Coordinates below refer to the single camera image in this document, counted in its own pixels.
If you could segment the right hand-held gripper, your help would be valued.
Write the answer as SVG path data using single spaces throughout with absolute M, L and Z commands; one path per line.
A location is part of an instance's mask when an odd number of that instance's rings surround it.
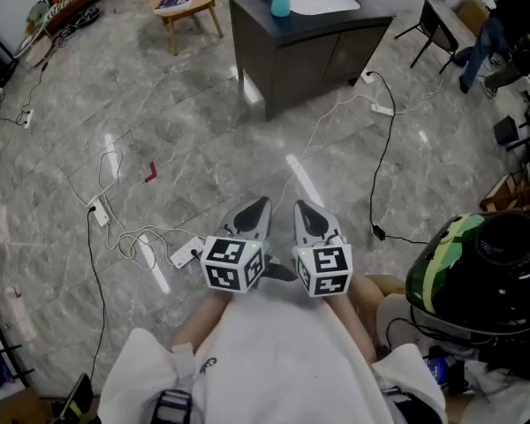
M 297 276 L 311 298 L 345 294 L 352 278 L 352 247 L 337 218 L 311 201 L 293 206 Z

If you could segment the black chair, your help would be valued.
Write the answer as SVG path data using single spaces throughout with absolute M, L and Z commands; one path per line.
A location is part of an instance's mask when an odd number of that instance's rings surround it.
M 434 44 L 439 49 L 443 50 L 449 55 L 449 59 L 439 71 L 439 74 L 442 74 L 444 70 L 446 69 L 446 67 L 452 62 L 453 58 L 457 54 L 459 45 L 458 45 L 458 40 L 456 39 L 456 37 L 453 35 L 451 30 L 446 26 L 445 22 L 442 20 L 440 15 L 436 12 L 434 6 L 428 0 L 424 1 L 418 23 L 415 24 L 414 26 L 409 27 L 402 33 L 396 35 L 394 39 L 397 40 L 398 38 L 402 37 L 405 34 L 408 34 L 409 32 L 412 32 L 413 30 L 416 30 L 424 34 L 427 38 L 427 41 L 421 48 L 418 55 L 411 62 L 410 67 L 413 68 L 418 62 L 418 60 L 420 59 L 422 53 L 431 44 Z

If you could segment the person's right forearm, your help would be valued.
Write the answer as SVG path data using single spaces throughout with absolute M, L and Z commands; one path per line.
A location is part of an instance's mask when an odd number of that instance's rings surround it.
M 327 297 L 326 302 L 344 325 L 367 363 L 377 361 L 376 314 L 383 294 L 362 274 L 352 276 L 347 294 Z

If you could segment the person's left forearm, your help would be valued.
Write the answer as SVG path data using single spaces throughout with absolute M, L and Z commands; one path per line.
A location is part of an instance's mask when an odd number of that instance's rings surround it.
M 210 291 L 178 327 L 170 347 L 190 344 L 193 351 L 197 352 L 220 322 L 231 299 L 230 292 Z

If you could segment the brown cardboard box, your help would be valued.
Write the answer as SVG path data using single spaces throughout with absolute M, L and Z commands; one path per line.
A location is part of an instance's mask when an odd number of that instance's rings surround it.
M 458 18 L 475 36 L 479 35 L 489 14 L 489 8 L 481 0 L 466 0 L 457 11 Z
M 37 393 L 26 388 L 0 400 L 0 424 L 48 424 Z

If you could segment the dark sink cabinet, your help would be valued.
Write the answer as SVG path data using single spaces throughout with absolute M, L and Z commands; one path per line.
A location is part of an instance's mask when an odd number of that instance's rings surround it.
M 261 93 L 266 119 L 358 81 L 395 16 L 377 0 L 353 1 L 358 8 L 276 17 L 273 0 L 229 0 L 238 76 Z

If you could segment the black bag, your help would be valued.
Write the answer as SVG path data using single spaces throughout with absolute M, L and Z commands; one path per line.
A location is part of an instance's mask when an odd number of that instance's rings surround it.
M 53 404 L 54 419 L 49 424 L 79 424 L 89 412 L 93 397 L 91 380 L 88 374 L 82 373 L 68 398 Z

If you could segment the black box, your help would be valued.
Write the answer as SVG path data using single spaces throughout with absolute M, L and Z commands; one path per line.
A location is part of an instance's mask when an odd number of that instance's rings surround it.
M 518 128 L 514 119 L 511 116 L 503 118 L 494 125 L 494 135 L 496 142 L 505 146 L 519 139 Z

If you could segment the person's white top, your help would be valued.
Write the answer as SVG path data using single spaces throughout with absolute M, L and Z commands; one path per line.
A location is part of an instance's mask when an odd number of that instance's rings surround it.
M 369 364 L 325 300 L 263 279 L 232 293 L 197 352 L 134 329 L 102 388 L 101 424 L 447 424 L 419 349 Z

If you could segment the pale green cloth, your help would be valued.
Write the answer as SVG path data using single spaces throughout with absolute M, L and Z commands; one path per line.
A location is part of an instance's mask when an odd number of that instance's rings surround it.
M 40 0 L 32 6 L 29 13 L 26 16 L 27 23 L 33 23 L 34 25 L 40 25 L 43 23 L 45 15 L 49 11 L 49 4 L 45 0 Z

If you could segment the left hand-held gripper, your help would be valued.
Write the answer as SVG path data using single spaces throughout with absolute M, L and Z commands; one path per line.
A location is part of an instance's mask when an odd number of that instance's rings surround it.
M 201 254 L 201 269 L 208 288 L 246 293 L 266 268 L 272 215 L 268 197 L 251 199 L 229 211 L 223 228 L 231 237 L 208 236 Z

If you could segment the wooden crate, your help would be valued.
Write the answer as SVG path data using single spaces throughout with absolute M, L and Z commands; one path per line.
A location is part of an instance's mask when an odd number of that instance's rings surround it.
M 526 171 L 503 175 L 481 200 L 480 208 L 485 212 L 521 210 L 530 213 L 530 175 Z

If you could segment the black green helmet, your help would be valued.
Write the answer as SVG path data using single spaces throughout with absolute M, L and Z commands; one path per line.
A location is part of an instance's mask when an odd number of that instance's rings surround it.
M 491 336 L 530 330 L 530 215 L 452 217 L 410 267 L 405 295 L 460 329 Z

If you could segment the dark blue book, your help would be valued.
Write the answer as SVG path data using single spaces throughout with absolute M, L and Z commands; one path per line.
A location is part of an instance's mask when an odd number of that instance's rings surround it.
M 169 16 L 188 10 L 192 2 L 193 0 L 160 0 L 154 8 L 154 13 L 158 16 Z

